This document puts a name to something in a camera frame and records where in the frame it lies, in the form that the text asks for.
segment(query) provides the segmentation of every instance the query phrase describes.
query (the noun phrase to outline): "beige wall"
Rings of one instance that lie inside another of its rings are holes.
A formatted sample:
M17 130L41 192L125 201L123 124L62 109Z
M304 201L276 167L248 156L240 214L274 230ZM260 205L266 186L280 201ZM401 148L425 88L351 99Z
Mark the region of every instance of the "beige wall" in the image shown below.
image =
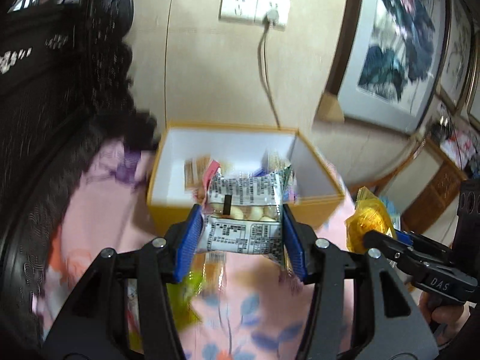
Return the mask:
M275 123L258 69L263 29L219 21L220 1L134 0L126 38L133 48L132 93L139 108L155 113L161 129L178 119ZM291 0L286 30L269 36L268 63L281 124L302 129L352 183L385 173L407 138L314 120L345 1Z

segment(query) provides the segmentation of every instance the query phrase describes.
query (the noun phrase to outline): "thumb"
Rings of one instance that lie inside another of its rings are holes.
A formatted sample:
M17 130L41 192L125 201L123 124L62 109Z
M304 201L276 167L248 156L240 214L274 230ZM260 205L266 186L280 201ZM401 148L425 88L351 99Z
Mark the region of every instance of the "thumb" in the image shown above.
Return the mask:
M440 306L431 314L431 318L438 323L454 325L462 316L463 306Z

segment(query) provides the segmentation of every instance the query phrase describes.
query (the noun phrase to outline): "nutrition label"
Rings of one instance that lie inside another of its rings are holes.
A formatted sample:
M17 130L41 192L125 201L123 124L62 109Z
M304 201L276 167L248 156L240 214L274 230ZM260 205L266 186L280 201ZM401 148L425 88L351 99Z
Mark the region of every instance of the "nutrition label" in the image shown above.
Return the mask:
M207 251L232 251L243 254L270 255L283 261L283 241L279 222L250 222L234 219L205 218L205 230L199 249Z
M223 203L225 195L232 196L232 205L274 205L282 192L285 172L272 172L251 178L224 178L216 174L208 188L208 202Z

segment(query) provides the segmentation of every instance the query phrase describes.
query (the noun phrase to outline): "human hand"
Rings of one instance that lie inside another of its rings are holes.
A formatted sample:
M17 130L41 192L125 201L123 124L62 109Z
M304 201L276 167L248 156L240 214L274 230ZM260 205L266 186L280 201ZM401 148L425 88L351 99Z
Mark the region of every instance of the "human hand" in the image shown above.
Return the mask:
M462 329L470 316L470 309L468 305L465 304L463 306L440 306L435 310L429 310L429 299L430 294L422 292L418 307L427 323L430 323L433 320L437 323L445 323L447 325L443 332L437 337L437 344L444 345L453 339Z

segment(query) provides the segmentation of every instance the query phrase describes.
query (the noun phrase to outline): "orange wrapped snack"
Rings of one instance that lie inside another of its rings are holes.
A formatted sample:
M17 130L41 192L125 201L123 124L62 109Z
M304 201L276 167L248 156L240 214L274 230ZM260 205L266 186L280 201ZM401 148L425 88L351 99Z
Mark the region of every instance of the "orange wrapped snack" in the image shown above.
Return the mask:
M381 200L366 187L358 191L355 213L345 221L346 246L349 251L363 254L363 236L375 230L395 238L395 231L390 215Z

